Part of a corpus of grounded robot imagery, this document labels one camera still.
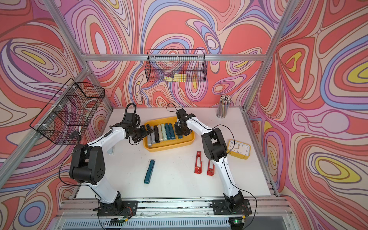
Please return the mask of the pencil holder cup with pencils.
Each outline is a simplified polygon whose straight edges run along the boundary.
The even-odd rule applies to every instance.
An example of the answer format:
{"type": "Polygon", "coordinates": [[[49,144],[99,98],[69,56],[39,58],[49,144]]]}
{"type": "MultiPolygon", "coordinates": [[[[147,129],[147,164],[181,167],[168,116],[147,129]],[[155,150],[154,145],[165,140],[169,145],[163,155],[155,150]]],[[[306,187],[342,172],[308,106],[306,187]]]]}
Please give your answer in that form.
{"type": "Polygon", "coordinates": [[[229,106],[231,105],[232,98],[230,95],[221,95],[219,99],[219,104],[217,108],[217,117],[218,118],[225,118],[227,115],[227,111],[229,106]]]}

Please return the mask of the red pliers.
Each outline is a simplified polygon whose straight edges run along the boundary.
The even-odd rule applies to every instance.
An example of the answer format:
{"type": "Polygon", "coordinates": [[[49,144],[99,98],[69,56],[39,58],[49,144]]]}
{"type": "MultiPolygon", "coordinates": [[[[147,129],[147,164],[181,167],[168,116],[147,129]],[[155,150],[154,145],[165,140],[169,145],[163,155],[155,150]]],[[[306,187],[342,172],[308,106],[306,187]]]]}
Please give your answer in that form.
{"type": "Polygon", "coordinates": [[[194,173],[196,174],[202,173],[201,151],[197,151],[196,153],[194,173]]]}
{"type": "Polygon", "coordinates": [[[215,166],[212,161],[208,161],[207,175],[213,176],[215,174],[215,166]]]}

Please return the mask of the black pruning pliers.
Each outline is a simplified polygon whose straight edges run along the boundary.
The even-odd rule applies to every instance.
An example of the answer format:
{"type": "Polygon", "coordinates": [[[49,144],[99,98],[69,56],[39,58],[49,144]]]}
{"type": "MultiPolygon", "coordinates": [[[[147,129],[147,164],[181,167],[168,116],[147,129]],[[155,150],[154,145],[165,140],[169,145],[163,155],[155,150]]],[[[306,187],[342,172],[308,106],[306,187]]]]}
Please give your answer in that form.
{"type": "Polygon", "coordinates": [[[160,136],[159,136],[158,126],[154,126],[154,136],[155,136],[155,143],[159,143],[160,142],[160,136]]]}

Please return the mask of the yellow plastic storage tray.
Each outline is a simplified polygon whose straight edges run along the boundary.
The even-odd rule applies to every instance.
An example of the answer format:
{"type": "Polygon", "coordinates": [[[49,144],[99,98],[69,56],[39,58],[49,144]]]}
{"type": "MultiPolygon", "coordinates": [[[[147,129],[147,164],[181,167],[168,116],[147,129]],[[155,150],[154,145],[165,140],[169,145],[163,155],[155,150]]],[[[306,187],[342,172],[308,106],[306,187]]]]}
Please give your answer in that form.
{"type": "MultiPolygon", "coordinates": [[[[154,128],[154,126],[158,126],[159,124],[168,123],[174,126],[176,121],[177,121],[176,117],[166,117],[166,118],[160,118],[156,120],[147,121],[144,125],[145,126],[150,125],[150,127],[154,128]]],[[[144,144],[144,148],[147,149],[148,151],[156,152],[156,151],[169,150],[169,149],[191,145],[194,142],[194,140],[195,140],[195,134],[194,132],[192,132],[188,136],[183,136],[182,139],[179,139],[178,137],[176,137],[175,140],[168,140],[168,141],[163,141],[160,143],[155,143],[155,144],[152,144],[152,146],[148,146],[148,143],[147,143],[148,139],[145,138],[143,144],[144,144]]]]}

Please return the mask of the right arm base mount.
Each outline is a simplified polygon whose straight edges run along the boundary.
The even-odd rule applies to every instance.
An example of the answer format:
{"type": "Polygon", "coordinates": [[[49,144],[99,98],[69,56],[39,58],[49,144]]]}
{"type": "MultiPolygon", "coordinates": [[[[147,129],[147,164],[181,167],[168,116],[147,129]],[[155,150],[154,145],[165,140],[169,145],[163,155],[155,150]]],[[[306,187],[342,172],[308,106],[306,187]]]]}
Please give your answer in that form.
{"type": "Polygon", "coordinates": [[[247,217],[253,213],[248,199],[236,203],[235,206],[232,206],[225,199],[214,199],[209,207],[213,209],[214,215],[242,215],[247,217]]]}

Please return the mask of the light green pliers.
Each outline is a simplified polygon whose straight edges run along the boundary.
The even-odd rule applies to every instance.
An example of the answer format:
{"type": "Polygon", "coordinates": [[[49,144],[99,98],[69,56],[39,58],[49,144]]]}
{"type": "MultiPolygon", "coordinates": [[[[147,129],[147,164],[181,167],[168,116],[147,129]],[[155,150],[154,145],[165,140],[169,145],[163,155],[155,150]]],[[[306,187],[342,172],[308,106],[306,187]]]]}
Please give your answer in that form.
{"type": "Polygon", "coordinates": [[[168,139],[167,139],[165,124],[161,124],[161,129],[162,129],[163,140],[167,141],[168,139]]]}

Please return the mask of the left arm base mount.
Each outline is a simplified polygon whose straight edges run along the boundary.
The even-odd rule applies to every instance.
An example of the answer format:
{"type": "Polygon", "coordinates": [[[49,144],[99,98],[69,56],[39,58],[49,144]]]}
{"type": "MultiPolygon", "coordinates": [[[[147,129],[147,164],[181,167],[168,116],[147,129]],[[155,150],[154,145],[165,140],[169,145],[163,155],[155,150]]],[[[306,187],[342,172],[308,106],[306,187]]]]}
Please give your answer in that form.
{"type": "Polygon", "coordinates": [[[136,215],[138,201],[135,200],[121,200],[112,204],[105,204],[99,202],[99,207],[95,208],[98,216],[124,216],[132,217],[136,215]]]}

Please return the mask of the teal pliers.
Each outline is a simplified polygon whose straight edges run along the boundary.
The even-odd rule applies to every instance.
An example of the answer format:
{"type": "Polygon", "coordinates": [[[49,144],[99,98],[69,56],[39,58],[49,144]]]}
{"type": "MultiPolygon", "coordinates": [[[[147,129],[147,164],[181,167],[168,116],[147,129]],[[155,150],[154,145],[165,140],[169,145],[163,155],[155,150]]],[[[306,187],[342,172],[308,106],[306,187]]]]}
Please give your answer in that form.
{"type": "Polygon", "coordinates": [[[182,128],[179,126],[178,122],[175,122],[174,131],[179,139],[183,138],[182,128]]]}
{"type": "Polygon", "coordinates": [[[172,126],[172,123],[169,123],[168,126],[169,126],[169,130],[170,130],[170,133],[171,133],[171,140],[175,140],[176,137],[175,137],[175,132],[174,132],[174,128],[172,126]]]}
{"type": "Polygon", "coordinates": [[[171,132],[170,132],[170,129],[167,123],[165,123],[165,131],[166,131],[167,140],[171,140],[172,136],[171,136],[171,132]]]}
{"type": "Polygon", "coordinates": [[[146,172],[146,175],[145,175],[145,179],[144,179],[144,184],[149,184],[150,183],[154,166],[155,166],[155,161],[154,160],[150,160],[149,167],[147,169],[147,172],[146,172]]]}

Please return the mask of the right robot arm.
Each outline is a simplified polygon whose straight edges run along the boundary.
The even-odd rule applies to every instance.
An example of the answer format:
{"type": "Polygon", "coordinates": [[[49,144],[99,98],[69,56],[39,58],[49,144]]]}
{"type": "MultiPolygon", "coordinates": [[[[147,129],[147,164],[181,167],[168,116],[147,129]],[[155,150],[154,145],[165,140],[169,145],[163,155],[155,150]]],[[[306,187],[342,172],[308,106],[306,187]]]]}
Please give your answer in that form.
{"type": "Polygon", "coordinates": [[[178,123],[174,127],[176,134],[188,136],[194,132],[201,136],[204,153],[219,173],[224,188],[225,205],[230,212],[235,212],[243,204],[244,198],[230,171],[228,149],[221,130],[205,125],[194,114],[188,114],[183,108],[177,110],[175,114],[178,123]]]}

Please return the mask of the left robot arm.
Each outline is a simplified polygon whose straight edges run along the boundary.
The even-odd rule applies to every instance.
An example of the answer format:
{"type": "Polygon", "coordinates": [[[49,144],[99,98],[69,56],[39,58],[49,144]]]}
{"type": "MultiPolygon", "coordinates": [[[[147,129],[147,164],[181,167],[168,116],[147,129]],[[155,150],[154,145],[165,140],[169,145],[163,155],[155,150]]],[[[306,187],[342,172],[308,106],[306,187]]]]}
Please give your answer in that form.
{"type": "Polygon", "coordinates": [[[70,178],[92,189],[99,196],[101,203],[117,204],[121,200],[121,195],[105,177],[104,154],[124,139],[137,144],[152,132],[149,125],[140,124],[139,115],[126,113],[120,123],[111,126],[101,137],[88,144],[78,144],[74,147],[69,171],[70,178]]]}

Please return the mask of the beige pruning pliers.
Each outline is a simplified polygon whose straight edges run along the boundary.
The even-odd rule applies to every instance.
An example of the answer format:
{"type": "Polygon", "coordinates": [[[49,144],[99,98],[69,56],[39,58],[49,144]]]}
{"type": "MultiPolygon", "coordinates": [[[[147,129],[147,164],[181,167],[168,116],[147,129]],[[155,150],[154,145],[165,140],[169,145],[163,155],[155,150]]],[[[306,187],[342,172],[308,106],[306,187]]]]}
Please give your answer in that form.
{"type": "Polygon", "coordinates": [[[160,142],[163,142],[163,133],[161,125],[158,125],[158,132],[159,132],[159,140],[160,142]]]}

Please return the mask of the yellow alarm clock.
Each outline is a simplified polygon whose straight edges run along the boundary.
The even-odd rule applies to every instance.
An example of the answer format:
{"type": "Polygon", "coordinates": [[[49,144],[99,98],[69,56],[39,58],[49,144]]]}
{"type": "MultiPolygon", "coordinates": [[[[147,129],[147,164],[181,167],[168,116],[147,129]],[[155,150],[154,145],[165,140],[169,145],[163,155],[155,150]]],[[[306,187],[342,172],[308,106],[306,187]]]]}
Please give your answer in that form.
{"type": "Polygon", "coordinates": [[[230,150],[229,154],[231,156],[242,160],[247,160],[251,154],[251,146],[249,144],[235,140],[229,140],[228,150],[230,150]]]}

